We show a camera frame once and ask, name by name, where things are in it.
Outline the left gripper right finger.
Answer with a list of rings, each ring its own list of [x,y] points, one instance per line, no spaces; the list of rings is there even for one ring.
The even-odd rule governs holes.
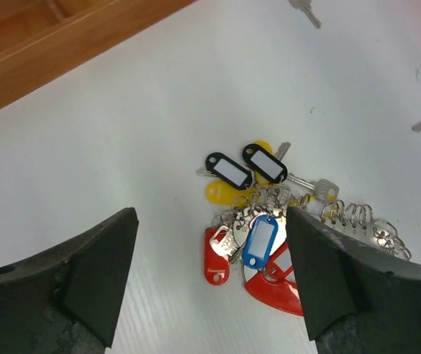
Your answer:
[[[287,210],[307,335],[319,353],[421,353],[421,265]]]

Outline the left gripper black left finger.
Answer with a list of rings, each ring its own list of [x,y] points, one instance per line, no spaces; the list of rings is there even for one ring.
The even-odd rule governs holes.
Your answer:
[[[0,353],[104,353],[118,323],[139,220],[128,207],[0,267]]]

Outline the red carabiner keyring with keys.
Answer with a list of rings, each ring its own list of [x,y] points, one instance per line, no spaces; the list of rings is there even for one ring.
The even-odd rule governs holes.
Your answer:
[[[214,180],[207,200],[225,207],[204,234],[203,273],[218,286],[241,265],[243,287],[259,302],[296,316],[302,304],[286,242],[286,215],[295,207],[368,246],[404,260],[412,258],[396,228],[375,218],[368,204],[346,204],[339,188],[327,179],[307,181],[288,171],[282,159],[290,148],[277,151],[263,141],[243,148],[239,164],[221,152],[210,153],[199,176]]]

